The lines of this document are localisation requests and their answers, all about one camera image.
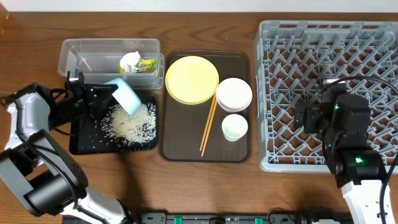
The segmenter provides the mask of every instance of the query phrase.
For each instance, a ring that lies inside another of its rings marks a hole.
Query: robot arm
[[[294,125],[322,136],[327,166],[343,191],[355,224],[382,223],[379,195],[387,173],[379,153],[367,145],[368,101],[347,93],[346,83],[332,85],[321,94],[320,105],[296,105]],[[395,223],[388,186],[384,201],[386,223]]]
[[[82,168],[49,134],[50,128],[83,113],[99,116],[117,86],[84,85],[68,77],[67,89],[72,97],[59,102],[35,83],[6,98],[12,128],[6,150],[0,153],[0,178],[35,216],[61,213],[90,223],[133,223],[119,201],[88,186]],[[27,180],[41,164],[49,169]]]

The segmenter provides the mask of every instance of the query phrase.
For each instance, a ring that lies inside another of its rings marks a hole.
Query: pile of white grain
[[[155,105],[152,103],[142,105],[137,113],[130,116],[122,106],[110,107],[108,113],[101,121],[101,128],[107,132],[106,137],[124,138],[124,144],[134,142],[145,143],[156,137]]]

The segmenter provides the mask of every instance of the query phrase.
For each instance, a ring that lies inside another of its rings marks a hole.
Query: round yellow plate
[[[207,59],[188,56],[175,61],[166,73],[166,88],[181,103],[195,105],[210,99],[218,86],[216,67]]]

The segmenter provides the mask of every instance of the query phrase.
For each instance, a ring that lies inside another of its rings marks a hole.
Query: brown wooden tabletop
[[[264,20],[398,21],[398,14],[328,13],[46,13],[12,12],[0,32],[0,94],[7,95],[38,82],[62,88],[57,73],[61,45],[73,38],[155,38],[167,55],[184,50],[238,50],[251,59],[253,40]],[[153,91],[160,109],[162,90]],[[256,95],[252,118],[255,118]],[[0,109],[0,148],[10,135],[10,116]],[[61,129],[69,131],[67,124]],[[259,168],[256,119],[252,119],[253,152],[244,164],[169,162],[158,149],[129,154],[73,156],[90,185],[119,198],[132,212],[267,213],[274,207],[296,211],[348,206],[331,174],[266,173]],[[68,150],[68,138],[52,136]],[[391,202],[398,220],[398,176],[390,181]],[[60,223],[61,216],[33,217],[0,182],[1,223]]]

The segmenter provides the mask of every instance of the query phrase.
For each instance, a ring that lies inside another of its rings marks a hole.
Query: chopsticks
[[[199,149],[199,151],[201,151],[202,157],[205,153],[206,143],[207,143],[207,139],[209,138],[211,124],[213,122],[214,114],[216,112],[216,107],[217,107],[217,100],[216,100],[216,95],[214,94],[213,101],[211,102],[209,116],[207,117],[205,132],[203,133],[203,137],[201,139],[201,144],[200,144],[200,149]]]

